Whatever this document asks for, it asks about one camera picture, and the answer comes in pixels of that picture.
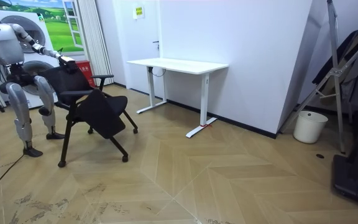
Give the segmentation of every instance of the poster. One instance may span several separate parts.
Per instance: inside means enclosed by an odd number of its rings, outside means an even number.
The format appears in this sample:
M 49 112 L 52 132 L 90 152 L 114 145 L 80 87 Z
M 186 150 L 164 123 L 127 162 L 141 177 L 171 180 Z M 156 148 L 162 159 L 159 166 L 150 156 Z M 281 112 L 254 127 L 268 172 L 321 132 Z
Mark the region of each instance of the poster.
M 11 0 L 11 2 L 11 7 L 3 6 L 0 7 L 0 10 L 34 12 L 42 15 L 53 49 L 63 48 L 63 52 L 83 51 L 82 48 L 74 46 L 62 0 Z M 75 21 L 72 21 L 71 24 L 74 30 L 78 30 Z

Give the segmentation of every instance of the curtain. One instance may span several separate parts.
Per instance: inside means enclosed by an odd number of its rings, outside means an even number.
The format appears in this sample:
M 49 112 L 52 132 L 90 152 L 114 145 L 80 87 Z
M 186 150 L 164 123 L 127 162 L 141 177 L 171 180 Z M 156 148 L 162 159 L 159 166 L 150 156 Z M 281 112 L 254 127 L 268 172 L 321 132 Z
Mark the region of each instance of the curtain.
M 106 43 L 104 41 L 102 27 L 99 20 L 96 2 L 92 0 L 77 0 L 77 14 L 80 15 L 83 40 L 86 54 L 91 62 L 93 75 L 113 75 Z M 107 78 L 105 85 L 112 84 L 112 78 Z M 100 79 L 95 79 L 95 84 L 100 85 Z

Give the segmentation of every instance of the wooden floor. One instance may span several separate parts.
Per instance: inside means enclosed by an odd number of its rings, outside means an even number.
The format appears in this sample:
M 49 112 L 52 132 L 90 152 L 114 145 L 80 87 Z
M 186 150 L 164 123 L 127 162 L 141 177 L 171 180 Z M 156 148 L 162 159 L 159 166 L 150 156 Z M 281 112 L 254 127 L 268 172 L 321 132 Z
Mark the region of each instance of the wooden floor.
M 168 104 L 138 115 L 148 96 L 117 86 L 106 91 L 129 98 L 127 111 L 139 125 L 133 134 L 123 118 L 127 128 L 116 136 L 129 162 L 78 124 L 67 167 L 58 168 L 63 141 L 47 141 L 32 110 L 34 146 L 44 155 L 23 157 L 0 182 L 0 223 L 358 223 L 358 205 L 330 189 L 338 152 L 334 124 L 313 145 L 291 134 L 273 140 L 222 121 L 187 139 L 199 114 Z M 56 113 L 63 133 L 67 112 Z M 13 119 L 10 108 L 0 113 L 0 176 L 22 154 Z

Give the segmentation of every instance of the cable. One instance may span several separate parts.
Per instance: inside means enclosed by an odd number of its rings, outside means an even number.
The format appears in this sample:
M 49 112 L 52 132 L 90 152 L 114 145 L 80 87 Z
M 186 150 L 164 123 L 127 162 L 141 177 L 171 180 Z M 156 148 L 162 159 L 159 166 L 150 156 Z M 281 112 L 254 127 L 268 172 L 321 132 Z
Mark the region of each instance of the cable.
M 2 82 L 2 83 L 4 83 L 4 82 L 7 82 L 6 81 L 6 78 L 4 77 L 4 74 L 3 74 L 3 72 L 2 72 L 2 70 L 1 70 L 1 64 L 0 64 L 0 81 Z
M 22 156 L 20 156 L 20 158 L 18 158 L 18 159 L 16 160 L 16 162 L 14 162 L 14 163 L 10 166 L 10 168 L 8 168 L 8 170 L 5 171 L 5 173 L 0 177 L 0 181 L 1 181 L 2 178 L 10 171 L 10 169 L 12 169 L 12 167 L 13 167 L 14 165 L 16 165 L 17 162 L 19 162 L 19 160 L 21 160 L 21 159 L 23 158 L 23 156 L 24 156 L 24 154 L 23 154 Z
M 153 74 L 155 77 L 162 77 L 162 76 L 165 75 L 165 72 L 167 72 L 167 69 L 163 68 L 162 70 L 164 70 L 164 72 L 162 73 L 162 75 L 157 75 L 157 74 L 154 74 L 153 72 L 152 72 L 152 74 Z

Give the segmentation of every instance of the desk foot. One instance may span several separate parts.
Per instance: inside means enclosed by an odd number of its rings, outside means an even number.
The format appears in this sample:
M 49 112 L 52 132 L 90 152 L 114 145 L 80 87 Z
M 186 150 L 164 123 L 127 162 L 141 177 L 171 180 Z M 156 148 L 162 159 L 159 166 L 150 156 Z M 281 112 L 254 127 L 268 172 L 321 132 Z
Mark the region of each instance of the desk foot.
M 206 124 L 211 124 L 212 122 L 216 121 L 217 118 L 211 118 L 209 120 L 206 121 Z M 197 134 L 199 131 L 201 131 L 202 129 L 206 128 L 208 126 L 205 126 L 205 127 L 201 127 L 201 126 L 198 126 L 197 128 L 195 128 L 194 130 L 190 131 L 189 133 L 187 133 L 186 137 L 188 138 L 191 138 L 193 137 L 195 134 Z
M 136 113 L 141 114 L 141 113 L 143 113 L 144 111 L 148 111 L 148 110 L 150 110 L 150 109 L 152 109 L 152 108 L 156 108 L 156 107 L 158 107 L 158 106 L 160 106 L 160 105 L 163 105 L 163 104 L 165 104 L 165 103 L 167 103 L 167 102 L 166 102 L 166 101 L 163 101 L 163 102 L 157 103 L 155 106 L 149 106 L 149 107 L 143 108 L 143 109 L 141 109 L 141 110 L 136 111 Z

